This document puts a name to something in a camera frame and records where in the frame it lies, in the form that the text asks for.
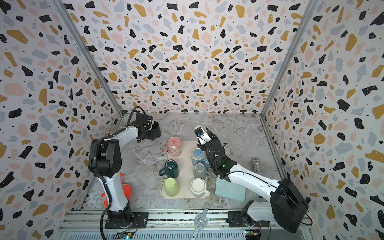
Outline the black mug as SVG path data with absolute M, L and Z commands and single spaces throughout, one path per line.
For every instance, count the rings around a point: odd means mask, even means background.
M 147 139 L 153 141 L 161 136 L 161 128 L 158 122 L 153 122 L 151 128 L 148 130 Z

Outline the light blue mug yellow inside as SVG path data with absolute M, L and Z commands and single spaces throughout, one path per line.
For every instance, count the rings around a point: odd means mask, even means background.
M 205 152 L 201 149 L 196 148 L 191 153 L 192 164 L 195 167 L 198 163 L 201 163 L 205 166 L 206 169 L 210 167 L 209 161 L 206 157 Z

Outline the pink mug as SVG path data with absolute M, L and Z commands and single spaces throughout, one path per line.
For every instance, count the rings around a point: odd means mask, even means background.
M 171 137 L 161 150 L 168 153 L 171 157 L 178 157 L 182 154 L 182 141 L 178 137 Z

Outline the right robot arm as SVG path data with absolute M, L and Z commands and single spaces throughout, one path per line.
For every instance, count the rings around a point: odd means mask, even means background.
M 206 154 L 216 177 L 243 186 L 266 200 L 268 206 L 265 208 L 258 208 L 256 202 L 249 201 L 240 212 L 241 224 L 253 227 L 260 221 L 268 221 L 276 222 L 290 233 L 298 231 L 309 206 L 290 179 L 278 181 L 256 174 L 227 157 L 225 145 L 209 129 L 197 126 L 194 133 L 197 146 Z

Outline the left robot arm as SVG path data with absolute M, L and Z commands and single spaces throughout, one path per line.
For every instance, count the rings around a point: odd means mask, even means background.
M 102 184 L 108 203 L 101 217 L 101 230 L 129 228 L 136 223 L 121 182 L 121 148 L 133 140 L 154 140 L 160 135 L 159 124 L 153 117 L 138 113 L 134 121 L 129 118 L 128 124 L 117 132 L 92 141 L 88 168 Z

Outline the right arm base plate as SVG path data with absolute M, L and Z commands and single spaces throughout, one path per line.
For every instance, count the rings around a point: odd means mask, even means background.
M 255 222 L 250 217 L 244 217 L 241 211 L 229 211 L 228 219 L 226 222 L 229 224 L 231 228 L 259 228 L 259 227 L 269 227 L 270 222 L 268 221 L 259 221 Z

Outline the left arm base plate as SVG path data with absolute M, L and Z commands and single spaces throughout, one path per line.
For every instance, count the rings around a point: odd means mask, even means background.
M 107 219 L 104 227 L 105 229 L 145 229 L 149 219 L 149 212 L 133 212 L 132 216 L 128 219 L 112 220 Z

